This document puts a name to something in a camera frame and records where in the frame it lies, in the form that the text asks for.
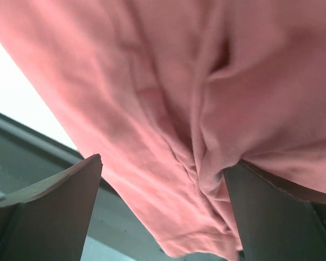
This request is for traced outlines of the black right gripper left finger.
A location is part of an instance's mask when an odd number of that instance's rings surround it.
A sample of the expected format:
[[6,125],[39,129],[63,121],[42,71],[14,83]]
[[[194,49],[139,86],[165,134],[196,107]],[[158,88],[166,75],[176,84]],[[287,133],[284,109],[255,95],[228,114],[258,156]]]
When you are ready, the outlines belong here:
[[98,154],[0,197],[0,260],[80,260],[101,179]]

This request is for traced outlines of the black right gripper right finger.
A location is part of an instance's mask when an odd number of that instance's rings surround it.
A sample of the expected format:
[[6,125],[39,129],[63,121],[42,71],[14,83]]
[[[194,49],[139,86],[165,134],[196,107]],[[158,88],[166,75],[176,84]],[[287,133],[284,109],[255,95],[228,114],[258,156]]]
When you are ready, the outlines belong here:
[[246,161],[223,170],[241,260],[326,260],[326,194]]

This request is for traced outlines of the salmon pink polo shirt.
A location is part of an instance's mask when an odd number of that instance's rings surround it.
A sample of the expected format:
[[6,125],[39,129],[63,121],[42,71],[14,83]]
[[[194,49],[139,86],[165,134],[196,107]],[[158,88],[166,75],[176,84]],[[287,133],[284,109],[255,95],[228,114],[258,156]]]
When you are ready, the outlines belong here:
[[326,1],[0,1],[0,43],[171,257],[237,259],[239,160],[326,193]]

